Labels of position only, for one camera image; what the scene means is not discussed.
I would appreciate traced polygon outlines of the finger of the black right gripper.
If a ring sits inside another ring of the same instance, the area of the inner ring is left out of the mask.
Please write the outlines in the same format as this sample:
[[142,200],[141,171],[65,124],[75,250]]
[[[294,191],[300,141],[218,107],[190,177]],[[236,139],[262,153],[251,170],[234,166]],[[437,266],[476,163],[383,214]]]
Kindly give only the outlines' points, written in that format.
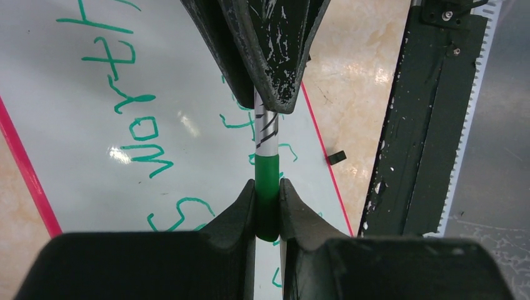
[[291,114],[329,1],[220,1],[235,48],[224,67],[240,104]]
[[181,0],[236,100],[254,108],[254,84],[243,63],[219,1]]

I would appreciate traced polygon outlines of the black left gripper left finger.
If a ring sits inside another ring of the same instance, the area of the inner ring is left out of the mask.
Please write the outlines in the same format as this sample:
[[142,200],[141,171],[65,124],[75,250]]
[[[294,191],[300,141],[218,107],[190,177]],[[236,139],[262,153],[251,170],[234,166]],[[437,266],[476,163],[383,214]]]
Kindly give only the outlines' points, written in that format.
[[197,231],[74,232],[40,251],[16,299],[252,299],[254,181]]

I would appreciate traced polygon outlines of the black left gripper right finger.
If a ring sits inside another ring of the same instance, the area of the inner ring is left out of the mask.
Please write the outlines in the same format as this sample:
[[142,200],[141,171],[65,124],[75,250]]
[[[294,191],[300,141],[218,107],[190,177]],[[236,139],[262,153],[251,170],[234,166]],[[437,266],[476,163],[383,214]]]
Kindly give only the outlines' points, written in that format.
[[349,237],[280,182],[284,299],[512,299],[478,242],[436,237]]

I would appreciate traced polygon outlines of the green marker cap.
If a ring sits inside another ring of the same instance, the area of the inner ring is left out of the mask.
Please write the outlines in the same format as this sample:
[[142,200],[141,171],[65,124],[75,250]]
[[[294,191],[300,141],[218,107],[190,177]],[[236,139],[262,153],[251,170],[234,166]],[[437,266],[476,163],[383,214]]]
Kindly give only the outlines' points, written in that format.
[[256,236],[267,242],[279,236],[279,155],[255,156]]

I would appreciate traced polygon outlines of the pink framed whiteboard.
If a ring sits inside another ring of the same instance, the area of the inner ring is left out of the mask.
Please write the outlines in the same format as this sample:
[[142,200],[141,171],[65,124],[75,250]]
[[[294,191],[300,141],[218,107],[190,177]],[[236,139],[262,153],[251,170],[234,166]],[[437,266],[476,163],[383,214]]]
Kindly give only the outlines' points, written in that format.
[[[51,239],[197,231],[254,177],[254,112],[180,1],[2,1],[1,131]],[[281,299],[255,241],[253,299]]]

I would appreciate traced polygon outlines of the green capped whiteboard marker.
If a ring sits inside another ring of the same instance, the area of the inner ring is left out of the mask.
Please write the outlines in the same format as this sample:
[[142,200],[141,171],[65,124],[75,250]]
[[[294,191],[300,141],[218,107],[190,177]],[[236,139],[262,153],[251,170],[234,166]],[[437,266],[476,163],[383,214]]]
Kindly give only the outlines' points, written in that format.
[[278,155],[278,113],[268,111],[254,88],[254,127],[256,155],[272,157]]

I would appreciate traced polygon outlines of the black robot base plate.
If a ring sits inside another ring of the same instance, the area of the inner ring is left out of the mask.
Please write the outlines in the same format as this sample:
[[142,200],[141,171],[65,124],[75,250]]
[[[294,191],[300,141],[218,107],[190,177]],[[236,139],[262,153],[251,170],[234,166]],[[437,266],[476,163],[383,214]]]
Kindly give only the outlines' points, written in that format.
[[435,233],[487,19],[483,1],[410,7],[358,234]]

